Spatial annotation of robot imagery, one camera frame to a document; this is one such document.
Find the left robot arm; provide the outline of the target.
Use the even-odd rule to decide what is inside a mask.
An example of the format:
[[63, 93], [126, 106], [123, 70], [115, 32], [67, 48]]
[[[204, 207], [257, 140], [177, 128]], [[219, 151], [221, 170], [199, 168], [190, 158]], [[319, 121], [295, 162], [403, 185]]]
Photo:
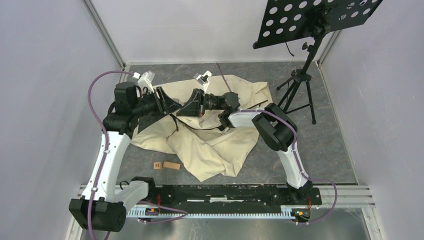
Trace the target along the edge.
[[158, 199], [151, 177], [136, 176], [116, 192], [118, 173], [135, 129], [145, 129], [180, 108], [160, 86], [147, 92], [134, 82], [115, 86], [114, 102], [101, 122], [101, 145], [90, 180], [81, 197], [71, 199], [68, 207], [83, 229], [119, 232], [136, 204]]

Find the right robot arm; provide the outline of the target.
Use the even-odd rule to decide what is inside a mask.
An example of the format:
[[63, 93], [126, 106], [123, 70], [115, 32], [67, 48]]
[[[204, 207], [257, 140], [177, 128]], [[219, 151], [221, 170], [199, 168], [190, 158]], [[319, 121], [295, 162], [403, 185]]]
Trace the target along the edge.
[[313, 183], [298, 154], [298, 129], [278, 105], [270, 103], [265, 108], [241, 109], [235, 92], [213, 95], [196, 88], [176, 114], [201, 118], [206, 111], [212, 110], [221, 111], [218, 119], [224, 128], [254, 127], [283, 165], [289, 199], [302, 204], [309, 198]]

